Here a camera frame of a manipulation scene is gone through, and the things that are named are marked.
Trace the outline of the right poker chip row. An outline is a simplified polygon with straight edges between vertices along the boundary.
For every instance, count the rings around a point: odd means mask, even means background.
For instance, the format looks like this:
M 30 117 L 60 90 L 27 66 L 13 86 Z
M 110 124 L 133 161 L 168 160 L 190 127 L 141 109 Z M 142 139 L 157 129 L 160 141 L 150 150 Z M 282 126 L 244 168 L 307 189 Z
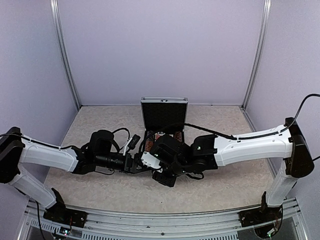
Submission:
M 179 142 L 183 142 L 184 140 L 183 140 L 183 133 L 181 132 L 181 131 L 176 131 L 175 133 L 174 133 L 174 138 L 176 139 L 176 140 L 178 140 Z

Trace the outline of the left poker chip row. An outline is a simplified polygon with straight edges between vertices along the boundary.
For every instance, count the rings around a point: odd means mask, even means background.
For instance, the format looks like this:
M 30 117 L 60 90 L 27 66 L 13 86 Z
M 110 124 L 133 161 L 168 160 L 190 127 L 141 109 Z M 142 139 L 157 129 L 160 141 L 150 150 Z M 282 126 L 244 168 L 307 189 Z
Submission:
M 154 145 L 154 142 L 155 142 L 155 132 L 150 130 L 147 132 L 147 135 L 146 135 L 144 151 L 150 152 L 152 146 Z

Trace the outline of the poker chip row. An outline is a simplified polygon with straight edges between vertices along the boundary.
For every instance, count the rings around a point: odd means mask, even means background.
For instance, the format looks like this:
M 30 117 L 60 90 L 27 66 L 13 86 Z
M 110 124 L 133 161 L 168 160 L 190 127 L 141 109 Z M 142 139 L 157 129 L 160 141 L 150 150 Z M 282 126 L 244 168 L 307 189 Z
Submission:
M 176 140 L 178 140 L 179 142 L 183 142 L 184 140 L 183 140 L 183 133 L 181 132 L 181 131 L 176 131 L 175 133 L 174 133 L 174 138 L 176 139 Z
M 155 142 L 155 132 L 150 130 L 147 132 L 147 135 L 146 135 L 144 151 L 150 152 L 152 146 L 154 145 L 154 142 Z

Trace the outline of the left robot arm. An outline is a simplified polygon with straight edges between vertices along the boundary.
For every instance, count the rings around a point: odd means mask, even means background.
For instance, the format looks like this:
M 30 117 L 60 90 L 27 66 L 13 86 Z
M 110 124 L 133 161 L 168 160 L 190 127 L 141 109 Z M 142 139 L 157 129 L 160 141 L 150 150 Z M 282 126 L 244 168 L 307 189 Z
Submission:
M 88 143 L 76 146 L 55 146 L 29 138 L 20 128 L 12 127 L 0 138 L 0 182 L 9 184 L 42 205 L 57 221 L 70 218 L 70 211 L 59 192 L 46 187 L 23 168 L 23 163 L 61 169 L 77 175 L 95 172 L 98 167 L 137 174 L 150 170 L 140 154 L 129 152 L 140 137 L 129 138 L 123 148 L 116 143 L 114 132 L 98 130 Z

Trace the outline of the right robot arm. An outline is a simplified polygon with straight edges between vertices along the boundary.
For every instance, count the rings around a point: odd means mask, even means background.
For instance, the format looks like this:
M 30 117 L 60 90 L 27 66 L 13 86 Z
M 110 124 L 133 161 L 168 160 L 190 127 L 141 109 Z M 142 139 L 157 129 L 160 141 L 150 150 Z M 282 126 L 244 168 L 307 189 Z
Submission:
M 251 160 L 281 158 L 280 169 L 263 194 L 262 206 L 255 212 L 260 222 L 266 222 L 275 214 L 275 208 L 283 204 L 298 179 L 315 168 L 315 159 L 296 119 L 296 116 L 287 117 L 283 125 L 246 134 L 225 135 L 209 130 L 207 135 L 196 137 L 191 145 L 165 134 L 150 150 L 157 163 L 152 178 L 173 187 L 182 175 L 201 180 L 207 170 Z

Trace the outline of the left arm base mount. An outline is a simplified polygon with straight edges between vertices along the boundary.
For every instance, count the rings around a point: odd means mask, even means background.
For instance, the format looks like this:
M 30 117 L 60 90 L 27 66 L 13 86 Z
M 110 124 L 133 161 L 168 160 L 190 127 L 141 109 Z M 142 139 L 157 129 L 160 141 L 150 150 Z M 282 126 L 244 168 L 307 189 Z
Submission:
M 55 204 L 46 208 L 43 218 L 55 223 L 68 225 L 70 227 L 84 228 L 88 213 L 81 210 L 67 208 L 62 196 L 54 188 L 51 189 L 55 196 Z

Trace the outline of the left aluminium frame post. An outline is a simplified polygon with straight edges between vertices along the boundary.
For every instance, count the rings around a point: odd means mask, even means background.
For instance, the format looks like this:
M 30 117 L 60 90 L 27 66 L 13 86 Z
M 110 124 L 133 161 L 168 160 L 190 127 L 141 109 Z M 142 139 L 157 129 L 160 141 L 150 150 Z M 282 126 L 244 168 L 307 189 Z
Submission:
M 81 100 L 76 88 L 76 84 L 72 75 L 72 70 L 70 66 L 70 62 L 68 59 L 67 48 L 64 41 L 63 28 L 60 18 L 59 4 L 57 0 L 50 0 L 50 8 L 53 18 L 53 24 L 55 28 L 55 33 L 58 41 L 60 56 L 63 64 L 63 68 L 65 71 L 67 83 L 69 89 L 71 91 L 72 99 L 76 109 L 79 111 L 82 107 Z

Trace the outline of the aluminium poker case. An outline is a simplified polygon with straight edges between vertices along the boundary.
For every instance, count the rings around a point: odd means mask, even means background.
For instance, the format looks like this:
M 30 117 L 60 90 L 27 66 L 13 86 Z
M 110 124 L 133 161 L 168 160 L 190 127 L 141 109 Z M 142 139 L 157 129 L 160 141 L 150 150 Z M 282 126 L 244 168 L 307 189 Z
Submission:
M 186 122 L 188 98 L 186 97 L 147 97 L 141 98 L 141 111 L 144 123 L 144 137 L 139 147 L 145 151 L 148 131 L 163 132 L 175 137 L 175 132 L 182 132 L 185 141 L 184 126 Z

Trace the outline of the red playing card deck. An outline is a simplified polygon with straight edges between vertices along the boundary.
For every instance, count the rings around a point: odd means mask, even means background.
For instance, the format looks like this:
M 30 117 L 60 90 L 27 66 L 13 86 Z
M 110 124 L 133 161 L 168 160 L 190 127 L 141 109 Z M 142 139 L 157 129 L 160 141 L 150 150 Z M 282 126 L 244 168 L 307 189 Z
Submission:
M 157 133 L 155 133 L 155 135 L 154 135 L 154 141 L 157 141 L 160 137 L 165 136 L 165 135 L 166 135 L 166 133 L 164 133 L 164 132 L 157 132 Z

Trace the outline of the aluminium frame post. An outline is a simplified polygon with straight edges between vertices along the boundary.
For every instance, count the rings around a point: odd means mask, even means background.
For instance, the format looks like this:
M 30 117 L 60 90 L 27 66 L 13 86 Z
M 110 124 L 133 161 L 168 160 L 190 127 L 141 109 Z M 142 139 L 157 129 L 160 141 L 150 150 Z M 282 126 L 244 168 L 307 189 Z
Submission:
M 63 28 L 60 18 L 59 4 L 57 0 L 50 0 L 50 8 L 53 18 L 53 24 L 55 28 L 55 33 L 58 41 L 60 56 L 63 64 L 63 68 L 65 71 L 67 83 L 69 89 L 71 91 L 72 99 L 76 109 L 79 111 L 82 107 L 81 100 L 76 88 L 76 84 L 72 75 L 72 70 L 70 66 L 70 62 L 68 59 L 67 48 L 64 41 Z
M 258 35 L 258 41 L 256 46 L 256 51 L 253 59 L 253 65 L 250 72 L 249 82 L 247 85 L 247 89 L 244 95 L 244 99 L 242 102 L 242 109 L 245 112 L 249 106 L 250 99 L 253 94 L 254 85 L 256 83 L 257 74 L 259 71 L 260 62 L 263 55 L 263 49 L 265 45 L 265 39 L 268 31 L 268 23 L 270 18 L 270 12 L 271 12 L 271 6 L 272 1 L 271 0 L 265 0 L 263 5 L 263 11 L 262 11 L 262 18 L 261 18 L 261 24 L 260 24 L 260 30 Z

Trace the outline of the front aluminium rail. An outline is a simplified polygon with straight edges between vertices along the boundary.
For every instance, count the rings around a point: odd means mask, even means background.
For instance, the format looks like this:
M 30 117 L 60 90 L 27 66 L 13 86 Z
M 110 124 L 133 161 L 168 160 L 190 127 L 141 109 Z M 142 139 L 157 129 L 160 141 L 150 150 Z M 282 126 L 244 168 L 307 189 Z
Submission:
M 256 226 L 243 227 L 241 208 L 196 213 L 129 213 L 82 208 L 87 212 L 84 228 L 72 227 L 63 235 L 62 224 L 38 219 L 34 201 L 25 209 L 19 240 L 41 239 L 39 227 L 46 239 L 56 237 L 66 240 L 255 240 Z

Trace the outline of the right aluminium frame post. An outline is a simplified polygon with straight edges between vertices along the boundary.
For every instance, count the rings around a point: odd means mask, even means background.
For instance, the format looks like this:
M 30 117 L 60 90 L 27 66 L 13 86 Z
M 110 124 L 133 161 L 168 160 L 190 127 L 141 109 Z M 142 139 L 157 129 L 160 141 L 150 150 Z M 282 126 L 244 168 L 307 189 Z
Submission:
M 260 62 L 263 55 L 263 49 L 265 45 L 265 39 L 268 31 L 268 23 L 270 18 L 270 12 L 271 12 L 271 6 L 272 1 L 271 0 L 265 0 L 263 5 L 263 11 L 262 11 L 262 18 L 261 18 L 261 24 L 260 24 L 260 30 L 258 35 L 258 41 L 256 46 L 256 51 L 253 59 L 253 65 L 250 72 L 249 82 L 247 85 L 247 89 L 244 95 L 244 99 L 242 102 L 242 109 L 245 112 L 249 106 L 250 99 L 253 94 L 254 85 L 256 83 L 257 74 L 259 71 Z

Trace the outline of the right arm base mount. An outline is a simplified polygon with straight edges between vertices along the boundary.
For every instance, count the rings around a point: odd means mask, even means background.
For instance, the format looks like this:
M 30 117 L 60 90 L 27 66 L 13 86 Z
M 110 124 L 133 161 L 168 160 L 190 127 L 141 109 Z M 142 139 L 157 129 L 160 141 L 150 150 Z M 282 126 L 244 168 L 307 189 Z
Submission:
M 243 228 L 279 220 L 282 218 L 282 205 L 278 207 L 269 207 L 267 205 L 266 194 L 267 192 L 265 191 L 261 197 L 261 205 L 259 207 L 249 210 L 242 210 L 238 213 L 239 220 Z

